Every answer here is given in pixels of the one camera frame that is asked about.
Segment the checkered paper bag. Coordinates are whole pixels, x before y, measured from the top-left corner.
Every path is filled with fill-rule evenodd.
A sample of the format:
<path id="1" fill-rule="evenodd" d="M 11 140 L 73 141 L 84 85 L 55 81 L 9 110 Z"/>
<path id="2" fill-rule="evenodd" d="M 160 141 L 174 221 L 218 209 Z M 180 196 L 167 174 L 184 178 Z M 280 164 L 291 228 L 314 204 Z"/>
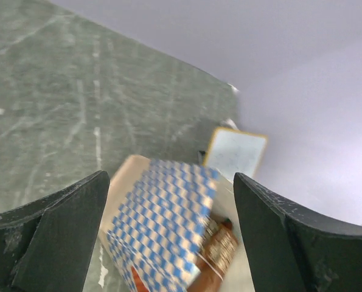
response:
<path id="1" fill-rule="evenodd" d="M 209 267 L 220 291 L 253 291 L 232 183 L 206 166 L 131 155 L 111 179 L 99 239 L 128 291 L 185 291 L 223 220 L 232 223 L 233 259 Z"/>

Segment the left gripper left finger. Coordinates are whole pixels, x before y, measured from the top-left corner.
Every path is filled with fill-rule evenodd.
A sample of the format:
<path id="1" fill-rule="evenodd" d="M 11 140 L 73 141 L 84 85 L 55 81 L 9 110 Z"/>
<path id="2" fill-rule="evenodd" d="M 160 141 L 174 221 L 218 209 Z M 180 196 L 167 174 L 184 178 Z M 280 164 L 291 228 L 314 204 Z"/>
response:
<path id="1" fill-rule="evenodd" d="M 109 186 L 101 170 L 0 213 L 0 291 L 82 291 Z"/>

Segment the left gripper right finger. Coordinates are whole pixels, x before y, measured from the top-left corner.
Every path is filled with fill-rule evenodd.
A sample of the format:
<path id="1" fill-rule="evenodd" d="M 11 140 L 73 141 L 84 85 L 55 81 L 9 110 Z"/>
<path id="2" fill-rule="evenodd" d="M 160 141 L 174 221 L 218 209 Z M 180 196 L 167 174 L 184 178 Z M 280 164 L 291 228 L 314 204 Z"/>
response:
<path id="1" fill-rule="evenodd" d="M 234 197 L 256 291 L 362 291 L 362 226 L 234 175 Z"/>

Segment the brown snack bag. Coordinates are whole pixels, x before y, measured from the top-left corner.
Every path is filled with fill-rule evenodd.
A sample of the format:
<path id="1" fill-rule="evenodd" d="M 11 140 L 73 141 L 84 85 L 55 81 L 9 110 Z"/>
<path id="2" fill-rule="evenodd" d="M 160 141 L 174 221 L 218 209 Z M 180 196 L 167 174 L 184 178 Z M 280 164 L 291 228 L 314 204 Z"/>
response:
<path id="1" fill-rule="evenodd" d="M 228 218 L 212 229 L 197 254 L 195 265 L 200 273 L 187 291 L 218 291 L 234 259 L 238 240 Z"/>

